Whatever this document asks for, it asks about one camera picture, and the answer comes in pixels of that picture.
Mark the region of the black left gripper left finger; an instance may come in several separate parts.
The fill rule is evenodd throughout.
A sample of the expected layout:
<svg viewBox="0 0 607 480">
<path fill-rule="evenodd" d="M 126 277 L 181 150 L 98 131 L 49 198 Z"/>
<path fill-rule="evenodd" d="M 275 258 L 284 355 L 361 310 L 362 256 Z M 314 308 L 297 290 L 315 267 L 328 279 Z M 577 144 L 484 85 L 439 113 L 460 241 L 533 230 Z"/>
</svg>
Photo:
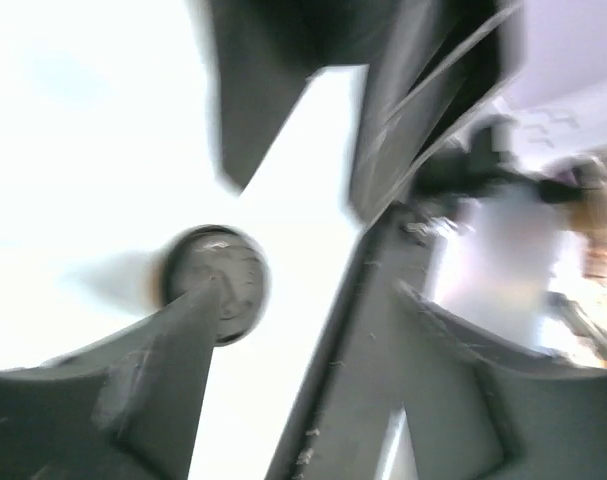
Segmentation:
<svg viewBox="0 0 607 480">
<path fill-rule="evenodd" d="M 205 282 L 49 367 L 0 372 L 0 479 L 184 479 L 219 319 Z"/>
</svg>

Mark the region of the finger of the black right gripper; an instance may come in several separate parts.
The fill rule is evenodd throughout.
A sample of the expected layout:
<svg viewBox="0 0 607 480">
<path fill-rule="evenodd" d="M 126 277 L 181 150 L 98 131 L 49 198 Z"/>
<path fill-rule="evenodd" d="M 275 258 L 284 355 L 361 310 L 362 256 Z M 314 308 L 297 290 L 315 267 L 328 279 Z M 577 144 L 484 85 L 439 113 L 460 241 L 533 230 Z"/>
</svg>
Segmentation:
<svg viewBox="0 0 607 480">
<path fill-rule="evenodd" d="M 366 62 L 375 1 L 210 1 L 222 173 L 246 188 L 309 77 Z"/>
<path fill-rule="evenodd" d="M 520 1 L 397 1 L 369 66 L 348 199 L 373 223 L 410 177 L 513 77 Z"/>
</svg>

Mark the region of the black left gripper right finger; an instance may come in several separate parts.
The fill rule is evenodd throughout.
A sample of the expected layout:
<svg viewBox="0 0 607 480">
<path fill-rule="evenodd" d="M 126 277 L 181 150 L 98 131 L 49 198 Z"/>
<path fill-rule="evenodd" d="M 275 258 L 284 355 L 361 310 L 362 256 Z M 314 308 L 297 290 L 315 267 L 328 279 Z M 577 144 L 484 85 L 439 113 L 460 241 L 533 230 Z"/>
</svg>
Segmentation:
<svg viewBox="0 0 607 480">
<path fill-rule="evenodd" d="M 421 300 L 431 242 L 389 207 L 364 234 L 271 479 L 607 479 L 607 372 L 509 349 Z"/>
</svg>

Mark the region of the brown paper cup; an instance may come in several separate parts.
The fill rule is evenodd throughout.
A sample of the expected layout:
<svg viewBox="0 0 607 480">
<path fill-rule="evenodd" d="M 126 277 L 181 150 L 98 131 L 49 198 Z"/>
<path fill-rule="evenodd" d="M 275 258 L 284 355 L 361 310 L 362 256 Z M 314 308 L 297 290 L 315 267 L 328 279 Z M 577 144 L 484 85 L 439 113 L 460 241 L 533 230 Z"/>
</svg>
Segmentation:
<svg viewBox="0 0 607 480">
<path fill-rule="evenodd" d="M 148 255 L 144 293 L 148 305 L 154 309 L 160 309 L 165 305 L 163 282 L 167 256 L 166 247 L 152 250 Z"/>
</svg>

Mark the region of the black plastic cup lid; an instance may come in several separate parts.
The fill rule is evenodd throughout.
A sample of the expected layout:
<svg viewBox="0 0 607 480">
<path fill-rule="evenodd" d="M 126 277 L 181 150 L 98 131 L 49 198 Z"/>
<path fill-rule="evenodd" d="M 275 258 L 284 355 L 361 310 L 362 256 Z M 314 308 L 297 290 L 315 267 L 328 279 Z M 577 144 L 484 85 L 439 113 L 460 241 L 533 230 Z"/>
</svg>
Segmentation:
<svg viewBox="0 0 607 480">
<path fill-rule="evenodd" d="M 201 225 L 182 232 L 161 257 L 159 302 L 168 305 L 209 277 L 221 290 L 216 345 L 227 346 L 260 322 L 270 289 L 269 269 L 245 233 L 225 225 Z"/>
</svg>

